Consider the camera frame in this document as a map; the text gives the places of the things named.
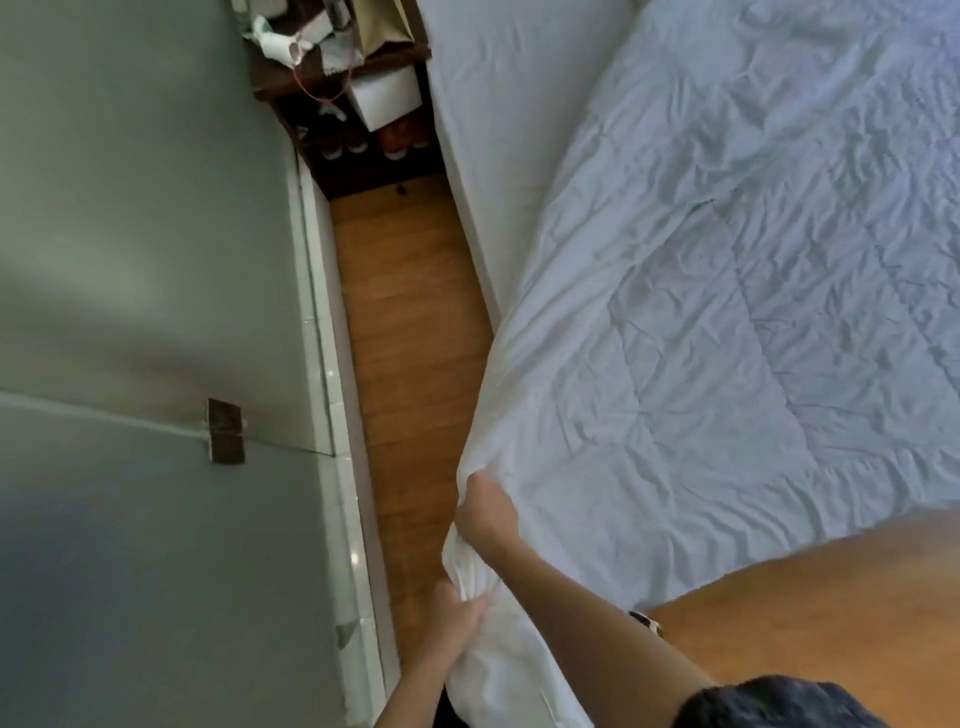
white bedsheet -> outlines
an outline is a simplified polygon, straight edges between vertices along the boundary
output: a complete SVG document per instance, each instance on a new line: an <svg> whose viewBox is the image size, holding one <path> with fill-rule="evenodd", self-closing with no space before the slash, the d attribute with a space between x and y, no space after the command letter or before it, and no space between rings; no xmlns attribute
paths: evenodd
<svg viewBox="0 0 960 728"><path fill-rule="evenodd" d="M623 607L960 501L960 8L654 0L588 103L458 479ZM448 683L586 726L509 592Z"/></svg>
<svg viewBox="0 0 960 728"><path fill-rule="evenodd" d="M447 175L494 326L634 0L419 0Z"/></svg>

white duvet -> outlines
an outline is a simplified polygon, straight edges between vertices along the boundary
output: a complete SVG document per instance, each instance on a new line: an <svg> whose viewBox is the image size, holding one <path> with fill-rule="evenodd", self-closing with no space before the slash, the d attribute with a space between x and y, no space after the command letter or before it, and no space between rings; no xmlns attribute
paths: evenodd
<svg viewBox="0 0 960 728"><path fill-rule="evenodd" d="M588 103L458 473L623 608L960 500L955 0L653 0ZM474 728L586 726L494 594Z"/></svg>

paper bag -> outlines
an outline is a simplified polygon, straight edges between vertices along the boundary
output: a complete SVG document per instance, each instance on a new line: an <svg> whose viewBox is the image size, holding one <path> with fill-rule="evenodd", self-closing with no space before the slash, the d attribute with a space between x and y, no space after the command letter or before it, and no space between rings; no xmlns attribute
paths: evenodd
<svg viewBox="0 0 960 728"><path fill-rule="evenodd" d="M400 0L353 0L357 40L364 56L384 43L411 42L407 13Z"/></svg>

white box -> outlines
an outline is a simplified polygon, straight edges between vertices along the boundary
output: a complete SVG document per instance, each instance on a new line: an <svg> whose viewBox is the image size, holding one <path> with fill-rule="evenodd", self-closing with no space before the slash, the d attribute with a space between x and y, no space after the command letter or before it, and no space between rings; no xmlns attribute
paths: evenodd
<svg viewBox="0 0 960 728"><path fill-rule="evenodd" d="M350 80L347 96L371 132L397 121L423 103L412 65Z"/></svg>

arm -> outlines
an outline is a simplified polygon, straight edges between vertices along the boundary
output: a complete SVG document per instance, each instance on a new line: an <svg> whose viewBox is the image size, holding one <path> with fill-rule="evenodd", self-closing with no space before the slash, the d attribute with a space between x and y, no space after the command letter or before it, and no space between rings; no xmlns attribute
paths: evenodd
<svg viewBox="0 0 960 728"><path fill-rule="evenodd" d="M468 481L457 528L536 625L596 725L668 728L691 695L714 684L653 632L539 558L520 540L510 497L480 473Z"/></svg>
<svg viewBox="0 0 960 728"><path fill-rule="evenodd" d="M487 608L485 597L460 601L448 581L437 584L430 630L420 652L387 701L374 728L430 728L444 681L473 642Z"/></svg>

